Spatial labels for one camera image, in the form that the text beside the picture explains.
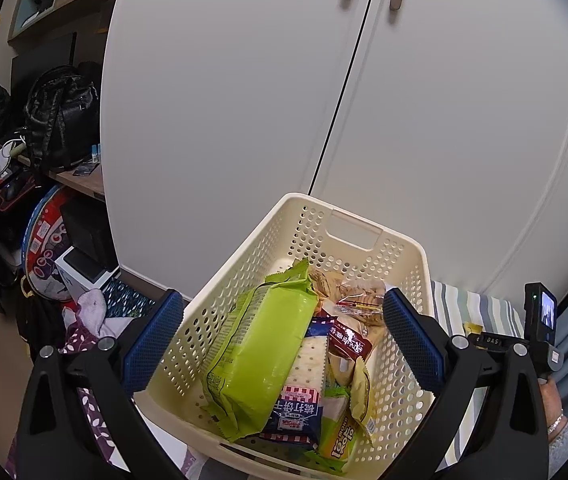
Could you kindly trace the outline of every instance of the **person's hand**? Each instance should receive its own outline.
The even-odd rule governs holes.
[[[539,390],[542,393],[542,402],[544,403],[544,414],[546,415],[546,427],[550,427],[562,413],[562,399],[557,391],[557,385],[552,377],[548,378],[546,384],[540,384]],[[564,416],[555,431],[548,436],[551,442],[566,426],[568,419]]]

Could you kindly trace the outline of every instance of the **wrist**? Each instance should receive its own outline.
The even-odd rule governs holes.
[[[567,416],[565,416],[563,413],[560,414],[560,416],[558,417],[556,424],[553,423],[548,430],[548,441],[552,442],[554,441],[557,436],[562,433],[562,430],[566,427],[566,425],[568,424],[568,418]]]

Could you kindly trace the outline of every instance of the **bracelet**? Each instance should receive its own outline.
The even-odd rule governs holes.
[[[557,417],[557,420],[548,427],[548,434],[553,433],[557,429],[563,417],[564,417],[564,410],[560,412],[560,416]]]

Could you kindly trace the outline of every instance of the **blue gripper pad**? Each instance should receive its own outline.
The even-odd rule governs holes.
[[[179,292],[171,292],[162,300],[123,359],[121,384],[130,396],[148,386],[184,317],[184,301]]]
[[[429,336],[427,316],[422,316],[399,288],[384,295],[384,322],[411,367],[419,387],[440,393],[445,382],[445,358],[442,348]]]

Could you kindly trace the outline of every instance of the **basket handle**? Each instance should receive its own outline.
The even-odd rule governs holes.
[[[372,251],[382,234],[379,227],[342,209],[334,209],[327,219],[327,236],[362,251]]]

